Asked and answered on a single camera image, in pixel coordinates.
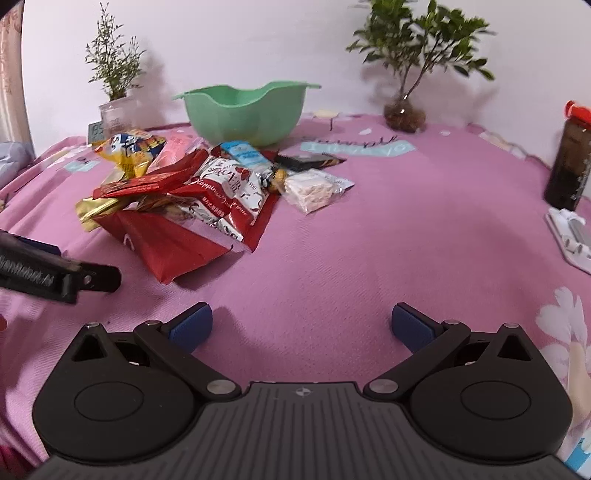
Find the black gripper base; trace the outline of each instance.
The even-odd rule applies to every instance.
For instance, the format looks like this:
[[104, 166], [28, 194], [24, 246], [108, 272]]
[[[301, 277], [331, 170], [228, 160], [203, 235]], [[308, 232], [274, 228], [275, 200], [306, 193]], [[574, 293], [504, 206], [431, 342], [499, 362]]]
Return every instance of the black gripper base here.
[[401, 407], [363, 398], [352, 383], [254, 383], [207, 405], [192, 431], [139, 463], [96, 467], [52, 457], [31, 480], [575, 480], [552, 456], [478, 465], [437, 450]]

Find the flower pattern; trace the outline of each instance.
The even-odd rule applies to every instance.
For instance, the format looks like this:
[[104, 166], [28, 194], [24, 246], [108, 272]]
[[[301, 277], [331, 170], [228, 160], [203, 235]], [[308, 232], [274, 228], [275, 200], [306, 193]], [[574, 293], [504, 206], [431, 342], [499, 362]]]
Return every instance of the flower pattern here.
[[554, 292], [557, 304], [540, 309], [535, 320], [538, 327], [556, 342], [540, 351], [573, 404], [573, 420], [558, 455], [568, 458], [583, 437], [582, 449], [591, 453], [591, 346], [587, 344], [583, 303], [566, 288]]

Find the yellow snack bag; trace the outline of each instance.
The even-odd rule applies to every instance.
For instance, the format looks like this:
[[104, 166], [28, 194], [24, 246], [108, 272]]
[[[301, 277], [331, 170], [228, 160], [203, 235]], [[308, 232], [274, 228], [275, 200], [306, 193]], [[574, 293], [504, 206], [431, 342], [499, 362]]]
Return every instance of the yellow snack bag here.
[[146, 173], [165, 143], [164, 137], [135, 129], [113, 135], [97, 147], [95, 152], [104, 159], [115, 162], [126, 178], [133, 179]]

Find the blue gripper pad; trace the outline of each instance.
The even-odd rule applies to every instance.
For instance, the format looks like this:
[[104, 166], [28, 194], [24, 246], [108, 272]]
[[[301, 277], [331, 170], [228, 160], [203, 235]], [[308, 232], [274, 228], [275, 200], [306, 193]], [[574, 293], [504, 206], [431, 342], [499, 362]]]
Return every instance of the blue gripper pad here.
[[443, 333], [443, 327], [418, 310], [398, 303], [392, 310], [392, 333], [412, 353], [419, 351]]
[[37, 248], [37, 249], [43, 250], [44, 252], [47, 252], [49, 254], [57, 255], [58, 257], [61, 257], [60, 248], [55, 245], [44, 244], [43, 242], [37, 242], [36, 240], [31, 240], [30, 238], [25, 238], [23, 236], [18, 236], [18, 235], [15, 235], [15, 236], [19, 239], [19, 241], [28, 245], [29, 247]]
[[164, 324], [160, 331], [181, 350], [193, 353], [208, 339], [212, 328], [212, 308], [200, 302]]

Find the gold foil wrapper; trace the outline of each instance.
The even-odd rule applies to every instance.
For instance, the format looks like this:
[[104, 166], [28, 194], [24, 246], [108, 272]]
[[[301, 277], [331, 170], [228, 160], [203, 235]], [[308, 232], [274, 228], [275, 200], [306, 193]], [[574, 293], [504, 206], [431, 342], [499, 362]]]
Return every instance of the gold foil wrapper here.
[[[120, 181], [125, 178], [125, 173], [119, 167], [115, 167], [102, 184]], [[96, 200], [92, 197], [88, 197], [76, 203], [76, 215], [78, 216], [78, 219], [80, 220], [84, 230], [91, 232], [94, 229], [100, 227], [100, 225], [93, 220], [94, 217], [97, 215], [107, 215], [108, 213], [123, 210], [130, 203], [130, 199], [124, 197]]]

